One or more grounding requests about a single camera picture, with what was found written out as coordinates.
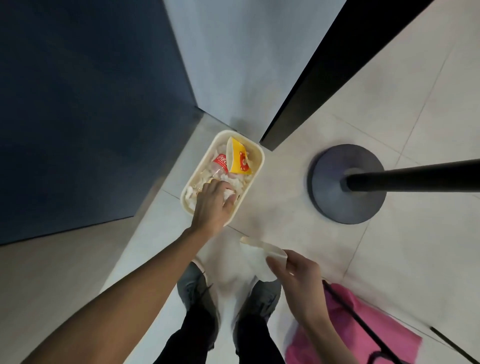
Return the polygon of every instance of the dark blue wall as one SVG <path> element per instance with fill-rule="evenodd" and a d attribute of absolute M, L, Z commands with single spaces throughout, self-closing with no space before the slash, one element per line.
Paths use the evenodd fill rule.
<path fill-rule="evenodd" d="M 195 128 L 163 3 L 0 4 L 0 243 L 124 218 Z"/>

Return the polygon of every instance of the sneaker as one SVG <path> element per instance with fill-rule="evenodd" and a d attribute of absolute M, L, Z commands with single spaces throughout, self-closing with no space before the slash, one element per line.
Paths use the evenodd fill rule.
<path fill-rule="evenodd" d="M 257 281 L 250 292 L 250 295 L 245 300 L 245 303 L 241 307 L 233 329 L 233 342 L 235 343 L 235 349 L 237 347 L 237 332 L 239 322 L 248 315 L 260 316 L 268 322 L 268 319 L 275 311 L 276 305 L 280 300 L 282 293 L 282 285 L 279 280 L 273 282 Z"/>
<path fill-rule="evenodd" d="M 177 282 L 179 296 L 187 311 L 193 305 L 199 304 L 215 319 L 215 330 L 210 339 L 212 344 L 209 349 L 214 346 L 220 326 L 220 313 L 216 307 L 217 296 L 213 294 L 215 291 L 211 290 L 211 287 L 212 284 L 207 280 L 205 269 L 196 259 L 188 264 L 187 269 Z"/>

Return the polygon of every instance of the left hand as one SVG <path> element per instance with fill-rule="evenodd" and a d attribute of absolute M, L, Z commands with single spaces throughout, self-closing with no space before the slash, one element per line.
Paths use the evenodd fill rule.
<path fill-rule="evenodd" d="M 217 235 L 230 218 L 236 195 L 232 195 L 225 203 L 223 192 L 226 189 L 233 190 L 230 183 L 212 180 L 205 183 L 202 191 L 197 196 L 197 205 L 193 214 L 193 231 L 203 231 L 208 238 Z"/>

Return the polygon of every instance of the coca-cola label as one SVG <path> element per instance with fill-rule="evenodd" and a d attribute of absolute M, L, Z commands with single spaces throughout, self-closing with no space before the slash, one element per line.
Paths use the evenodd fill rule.
<path fill-rule="evenodd" d="M 219 164 L 225 170 L 225 173 L 228 173 L 227 156 L 225 154 L 219 154 L 218 157 L 213 160 L 213 162 Z"/>

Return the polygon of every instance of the gray sneaker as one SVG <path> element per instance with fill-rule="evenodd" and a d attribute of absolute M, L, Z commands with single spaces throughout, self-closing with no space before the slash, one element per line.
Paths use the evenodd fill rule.
<path fill-rule="evenodd" d="M 216 307 L 216 292 L 211 289 L 212 284 L 208 282 L 204 272 L 205 270 L 200 261 L 197 259 L 191 261 L 178 280 L 177 289 L 187 311 L 190 310 L 194 304 L 199 304 L 215 319 L 215 330 L 210 340 L 212 343 L 211 349 L 218 335 L 220 313 Z"/>
<path fill-rule="evenodd" d="M 275 311 L 276 305 L 280 300 L 281 293 L 282 285 L 279 280 L 274 280 L 273 282 L 262 282 L 259 280 L 255 283 L 250 295 L 247 297 L 239 311 L 235 328 L 233 329 L 233 342 L 235 343 L 235 348 L 237 350 L 239 322 L 248 315 L 260 316 L 265 322 L 268 322 L 268 319 Z"/>

